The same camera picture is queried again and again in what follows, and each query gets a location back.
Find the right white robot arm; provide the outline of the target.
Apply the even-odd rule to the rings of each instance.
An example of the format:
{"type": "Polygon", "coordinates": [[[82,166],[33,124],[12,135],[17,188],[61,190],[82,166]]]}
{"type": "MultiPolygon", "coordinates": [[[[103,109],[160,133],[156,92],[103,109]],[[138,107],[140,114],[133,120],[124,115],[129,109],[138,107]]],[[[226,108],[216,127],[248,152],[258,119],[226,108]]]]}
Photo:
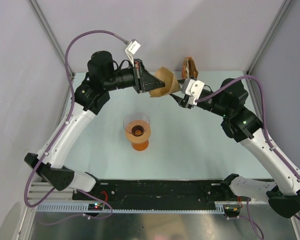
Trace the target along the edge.
{"type": "Polygon", "coordinates": [[[249,94],[242,80],[251,78],[228,78],[216,91],[206,90],[200,80],[181,79],[178,83],[184,97],[172,97],[182,108],[198,107],[221,116],[225,135],[247,149],[273,179],[265,182],[231,174],[222,182],[222,197],[228,201],[237,196],[256,199],[280,216],[291,218],[300,211],[300,169],[270,137],[265,117],[258,118],[245,107],[249,94]]]}

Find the brown paper coffee filter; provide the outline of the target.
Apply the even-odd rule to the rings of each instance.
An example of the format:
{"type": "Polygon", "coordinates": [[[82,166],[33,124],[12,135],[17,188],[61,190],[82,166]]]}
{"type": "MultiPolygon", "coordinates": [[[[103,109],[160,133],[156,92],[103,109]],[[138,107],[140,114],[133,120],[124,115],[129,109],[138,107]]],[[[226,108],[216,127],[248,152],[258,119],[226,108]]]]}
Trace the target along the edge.
{"type": "Polygon", "coordinates": [[[181,90],[179,82],[172,71],[165,67],[159,68],[154,76],[165,83],[164,87],[160,87],[155,90],[151,90],[149,95],[151,98],[160,98],[163,96],[167,96],[181,90]]]}

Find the glass flask with orange liquid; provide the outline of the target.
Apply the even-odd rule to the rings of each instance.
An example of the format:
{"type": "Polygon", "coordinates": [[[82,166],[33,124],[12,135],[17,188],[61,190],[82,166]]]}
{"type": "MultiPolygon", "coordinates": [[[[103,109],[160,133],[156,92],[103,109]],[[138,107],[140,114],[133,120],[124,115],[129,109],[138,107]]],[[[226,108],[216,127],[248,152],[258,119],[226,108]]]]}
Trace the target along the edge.
{"type": "Polygon", "coordinates": [[[148,148],[149,141],[146,140],[145,142],[142,142],[142,143],[132,143],[131,146],[134,150],[141,152],[148,148]]]}

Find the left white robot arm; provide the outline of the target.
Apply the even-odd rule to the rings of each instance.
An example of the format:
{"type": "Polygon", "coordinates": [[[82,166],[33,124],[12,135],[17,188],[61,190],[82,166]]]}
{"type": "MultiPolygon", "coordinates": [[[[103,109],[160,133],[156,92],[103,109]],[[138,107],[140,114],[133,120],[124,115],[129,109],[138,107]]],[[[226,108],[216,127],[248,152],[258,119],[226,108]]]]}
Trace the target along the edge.
{"type": "Polygon", "coordinates": [[[56,190],[79,189],[94,200],[101,194],[97,179],[65,166],[72,146],[110,100],[110,91],[132,87],[139,94],[147,93],[163,88],[165,83],[149,73],[141,59],[134,59],[123,68],[105,50],[95,52],[87,68],[84,80],[74,92],[70,113],[63,118],[46,146],[37,153],[28,153],[24,161],[56,190]]]}

